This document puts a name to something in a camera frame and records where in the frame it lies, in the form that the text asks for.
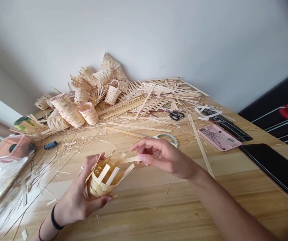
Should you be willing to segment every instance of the smartphone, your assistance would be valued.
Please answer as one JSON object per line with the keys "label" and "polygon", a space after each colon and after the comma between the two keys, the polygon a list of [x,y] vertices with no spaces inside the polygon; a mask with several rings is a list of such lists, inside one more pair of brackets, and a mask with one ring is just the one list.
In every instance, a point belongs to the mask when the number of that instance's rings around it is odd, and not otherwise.
{"label": "smartphone", "polygon": [[239,146],[255,164],[288,193],[288,160],[267,144]]}

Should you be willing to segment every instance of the woman's left hand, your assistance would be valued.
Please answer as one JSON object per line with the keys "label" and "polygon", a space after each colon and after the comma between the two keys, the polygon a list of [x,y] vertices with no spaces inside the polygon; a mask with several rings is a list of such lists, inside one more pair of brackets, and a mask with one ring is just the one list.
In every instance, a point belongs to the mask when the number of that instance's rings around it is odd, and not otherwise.
{"label": "woman's left hand", "polygon": [[106,195],[100,198],[85,193],[86,179],[91,173],[92,167],[97,159],[104,160],[104,153],[88,156],[81,168],[77,178],[73,181],[69,189],[57,202],[54,210],[55,221],[60,226],[75,223],[86,219],[94,211],[101,209],[106,203],[113,201],[112,196]]}

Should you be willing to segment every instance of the pink container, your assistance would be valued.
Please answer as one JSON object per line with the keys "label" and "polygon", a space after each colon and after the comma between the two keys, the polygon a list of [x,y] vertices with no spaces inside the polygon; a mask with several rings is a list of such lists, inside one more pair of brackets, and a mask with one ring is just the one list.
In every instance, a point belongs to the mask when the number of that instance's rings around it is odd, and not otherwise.
{"label": "pink container", "polygon": [[[8,163],[14,160],[20,160],[29,153],[29,145],[33,143],[27,135],[16,135],[6,137],[0,143],[0,162]],[[12,152],[9,151],[11,145],[17,144]]]}

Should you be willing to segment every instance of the small bamboo basket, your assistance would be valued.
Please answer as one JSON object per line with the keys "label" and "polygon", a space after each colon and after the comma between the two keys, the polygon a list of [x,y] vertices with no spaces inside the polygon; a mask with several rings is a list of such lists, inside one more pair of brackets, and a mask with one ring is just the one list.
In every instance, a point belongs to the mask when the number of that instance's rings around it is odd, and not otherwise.
{"label": "small bamboo basket", "polygon": [[82,105],[89,101],[89,96],[86,90],[79,89],[75,92],[74,102],[77,105]]}
{"label": "small bamboo basket", "polygon": [[124,153],[118,160],[111,161],[110,158],[114,152],[99,164],[95,164],[94,170],[87,178],[87,195],[101,197],[109,195],[115,187],[134,169],[131,164],[124,172],[119,172],[120,163],[123,163]]}
{"label": "small bamboo basket", "polygon": [[115,88],[118,88],[122,93],[125,93],[128,90],[127,82],[112,80],[111,85]]}
{"label": "small bamboo basket", "polygon": [[58,109],[58,111],[65,110],[68,106],[73,105],[73,102],[65,93],[56,95],[50,99],[50,102]]}
{"label": "small bamboo basket", "polygon": [[94,82],[98,87],[104,87],[104,85],[111,80],[112,71],[110,68],[103,68],[100,71],[92,75]]}
{"label": "small bamboo basket", "polygon": [[119,65],[115,69],[112,70],[113,76],[115,79],[120,80],[120,81],[128,81],[128,78],[123,72],[122,66]]}
{"label": "small bamboo basket", "polygon": [[52,96],[50,96],[49,94],[44,94],[35,102],[35,105],[41,110],[46,110],[49,108],[49,105],[47,104],[47,100],[50,98],[52,98]]}
{"label": "small bamboo basket", "polygon": [[99,118],[97,112],[91,102],[82,104],[79,108],[79,112],[82,114],[86,122],[90,125],[97,124]]}
{"label": "small bamboo basket", "polygon": [[117,88],[113,86],[108,87],[108,91],[105,97],[104,102],[110,104],[110,105],[115,105],[115,102],[117,100],[117,97],[122,93],[119,89],[119,83],[117,82]]}
{"label": "small bamboo basket", "polygon": [[59,114],[73,127],[78,128],[84,125],[85,119],[65,93],[53,97],[50,101],[58,109]]}
{"label": "small bamboo basket", "polygon": [[52,110],[55,110],[55,109],[56,109],[56,107],[51,103],[50,99],[47,99],[46,102],[47,102],[48,106],[49,106]]}
{"label": "small bamboo basket", "polygon": [[78,128],[85,124],[85,119],[78,111],[75,103],[67,106],[64,110],[59,110],[60,115],[73,127]]}
{"label": "small bamboo basket", "polygon": [[51,114],[53,113],[55,114],[49,116],[47,119],[47,125],[52,133],[57,133],[70,127],[70,124],[58,113],[57,109],[55,109]]}
{"label": "small bamboo basket", "polygon": [[81,67],[81,70],[79,73],[80,73],[80,77],[84,79],[87,83],[89,83],[92,86],[92,88],[96,86],[96,83],[94,82],[93,76],[92,76],[94,74],[94,71],[91,70],[88,66]]}

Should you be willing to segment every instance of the green object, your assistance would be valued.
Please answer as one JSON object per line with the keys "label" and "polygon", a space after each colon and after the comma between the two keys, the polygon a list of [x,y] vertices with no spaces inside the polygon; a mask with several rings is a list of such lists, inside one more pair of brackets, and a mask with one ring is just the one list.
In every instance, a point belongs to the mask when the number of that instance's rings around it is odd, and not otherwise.
{"label": "green object", "polygon": [[31,124],[32,126],[34,126],[32,123],[30,123],[31,118],[27,117],[27,116],[23,116],[21,118],[19,118],[18,120],[16,120],[14,122],[14,127],[16,127],[18,130],[20,131],[25,131],[25,127],[21,126],[20,124],[23,121],[26,121],[27,123]]}

